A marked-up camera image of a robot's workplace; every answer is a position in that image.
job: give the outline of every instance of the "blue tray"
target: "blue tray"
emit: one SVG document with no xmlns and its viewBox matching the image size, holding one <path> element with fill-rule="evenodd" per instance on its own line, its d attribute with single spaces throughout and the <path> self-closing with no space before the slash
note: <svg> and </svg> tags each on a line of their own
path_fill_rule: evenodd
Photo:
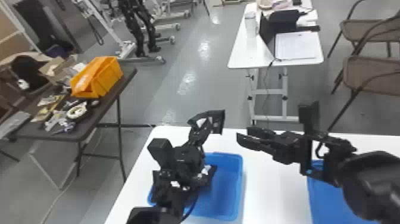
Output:
<svg viewBox="0 0 400 224">
<path fill-rule="evenodd" d="M 236 154 L 206 153 L 205 164 L 216 165 L 217 171 L 211 186 L 200 191 L 190 215 L 234 221 L 239 214 L 242 194 L 243 158 Z M 154 205 L 151 203 L 151 190 L 147 201 Z"/>
<path fill-rule="evenodd" d="M 312 165 L 322 169 L 323 162 L 313 161 Z M 311 178 L 307 178 L 307 185 L 313 224 L 379 224 L 354 215 L 340 188 Z"/>
</svg>

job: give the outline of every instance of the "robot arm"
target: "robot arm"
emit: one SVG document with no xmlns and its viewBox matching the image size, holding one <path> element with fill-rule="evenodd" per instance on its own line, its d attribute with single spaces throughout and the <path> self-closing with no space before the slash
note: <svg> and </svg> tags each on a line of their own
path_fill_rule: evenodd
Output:
<svg viewBox="0 0 400 224">
<path fill-rule="evenodd" d="M 168 139 L 153 139 L 148 150 L 160 165 L 153 171 L 151 201 L 153 207 L 135 207 L 127 224 L 178 224 L 191 213 L 198 191 L 210 185 L 216 166 L 204 164 L 202 145 L 208 135 L 222 134 L 225 111 L 207 111 L 191 118 L 189 139 L 179 147 L 173 147 Z M 185 206 L 192 204 L 189 212 Z"/>
<path fill-rule="evenodd" d="M 299 163 L 300 174 L 342 188 L 352 211 L 365 220 L 400 223 L 400 158 L 383 151 L 357 155 L 347 140 L 317 131 L 318 103 L 300 106 L 299 116 L 304 135 L 249 127 L 247 136 L 237 134 L 237 142 L 272 155 L 279 163 Z M 329 149 L 322 170 L 311 164 L 313 141 Z"/>
</svg>

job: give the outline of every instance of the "brown chair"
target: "brown chair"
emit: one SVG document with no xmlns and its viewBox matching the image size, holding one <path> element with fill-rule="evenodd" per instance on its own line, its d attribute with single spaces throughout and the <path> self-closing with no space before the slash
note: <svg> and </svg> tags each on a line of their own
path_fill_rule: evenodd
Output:
<svg viewBox="0 0 400 224">
<path fill-rule="evenodd" d="M 353 47 L 356 47 L 356 44 L 361 41 L 365 32 L 376 24 L 380 23 L 382 20 L 351 20 L 351 16 L 358 4 L 362 3 L 365 0 L 358 0 L 350 9 L 350 12 L 347 16 L 347 19 L 340 23 L 340 32 L 333 43 L 329 53 L 328 58 L 332 55 L 333 50 L 339 42 L 340 37 L 343 35 L 348 41 L 351 42 Z M 400 21 L 393 21 L 393 23 L 399 24 Z M 387 48 L 387 56 L 392 56 L 392 48 L 391 43 L 399 43 L 400 39 L 398 38 L 400 31 L 396 30 L 393 32 L 385 32 L 387 30 L 392 29 L 392 26 L 395 24 L 385 24 L 385 26 L 379 26 L 378 29 L 374 29 L 374 32 L 371 35 L 376 33 L 382 33 L 382 35 L 376 35 L 374 38 L 368 40 L 368 42 L 381 42 L 386 43 Z"/>
<path fill-rule="evenodd" d="M 391 27 L 389 30 L 376 32 L 376 30 L 380 30 L 382 26 L 386 27 L 388 24 L 390 24 L 390 27 Z M 397 38 L 400 39 L 400 15 L 396 15 L 389 19 L 382 20 L 379 23 L 372 26 L 371 28 L 369 28 L 365 32 L 364 36 L 360 39 L 359 43 L 353 50 L 351 56 L 360 55 L 360 53 L 363 50 L 363 48 L 365 47 L 365 45 L 371 39 L 375 38 L 376 36 L 385 35 L 386 33 L 397 33 L 398 34 Z M 337 77 L 335 79 L 335 87 L 333 87 L 331 94 L 334 94 L 336 92 L 337 88 L 342 83 L 342 81 L 343 81 L 343 69 L 339 72 L 339 74 L 337 75 Z"/>
<path fill-rule="evenodd" d="M 376 36 L 385 35 L 386 33 L 398 33 L 396 38 L 400 39 L 400 24 L 393 25 L 397 24 L 393 22 L 398 20 L 400 20 L 400 15 L 382 20 L 369 28 L 353 50 L 352 55 L 345 59 L 343 69 L 335 79 L 335 87 L 331 94 L 334 94 L 338 86 L 343 82 L 351 89 L 351 96 L 328 127 L 328 132 L 332 131 L 335 124 L 360 92 L 400 96 L 400 88 L 398 88 L 400 86 L 400 60 L 359 56 L 365 44 Z M 380 28 L 387 24 L 391 25 L 390 29 L 382 31 Z"/>
<path fill-rule="evenodd" d="M 351 56 L 345 60 L 343 83 L 351 89 L 351 96 L 328 127 L 328 132 L 360 92 L 400 96 L 400 60 Z"/>
</svg>

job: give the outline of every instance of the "orange plastic box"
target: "orange plastic box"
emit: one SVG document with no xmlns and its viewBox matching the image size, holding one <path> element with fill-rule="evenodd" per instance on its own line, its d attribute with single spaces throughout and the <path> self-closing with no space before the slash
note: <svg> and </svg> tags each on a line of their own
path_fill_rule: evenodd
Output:
<svg viewBox="0 0 400 224">
<path fill-rule="evenodd" d="M 71 95 L 79 98 L 103 97 L 121 77 L 117 57 L 96 57 L 71 79 Z"/>
</svg>

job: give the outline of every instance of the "dark gray table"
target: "dark gray table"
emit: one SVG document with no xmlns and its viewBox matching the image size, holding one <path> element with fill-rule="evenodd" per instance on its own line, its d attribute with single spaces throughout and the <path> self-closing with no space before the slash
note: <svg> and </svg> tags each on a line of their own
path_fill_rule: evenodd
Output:
<svg viewBox="0 0 400 224">
<path fill-rule="evenodd" d="M 57 127 L 53 127 L 51 132 L 47 132 L 41 129 L 41 122 L 28 122 L 19 128 L 17 131 L 11 134 L 12 138 L 25 138 L 25 139 L 35 139 L 44 141 L 62 141 L 62 142 L 76 142 L 78 148 L 78 154 L 75 159 L 77 162 L 77 176 L 80 174 L 80 163 L 83 156 L 90 157 L 100 157 L 100 158 L 110 158 L 120 161 L 121 172 L 124 182 L 126 181 L 126 173 L 123 163 L 122 155 L 122 135 L 121 128 L 124 127 L 155 127 L 155 125 L 128 125 L 121 123 L 121 102 L 120 94 L 124 91 L 126 86 L 130 83 L 133 77 L 136 75 L 138 70 L 132 63 L 124 63 L 121 65 L 121 69 L 124 73 L 123 77 L 111 88 L 111 90 L 106 94 L 106 96 L 100 98 L 101 103 L 99 106 L 93 109 L 93 114 L 79 122 L 72 133 L 61 133 L 58 135 L 51 135 Z M 25 111 L 32 114 L 33 116 L 40 110 L 37 106 L 38 102 L 42 97 L 48 97 L 51 94 L 51 90 L 45 91 L 40 97 L 34 100 Z M 99 123 L 103 118 L 104 114 L 110 109 L 113 103 L 117 101 L 117 122 L 116 123 Z M 96 127 L 113 127 L 118 130 L 118 156 L 111 155 L 99 155 L 99 154 L 89 154 L 84 153 L 87 146 L 86 143 L 82 143 L 94 130 Z"/>
</svg>

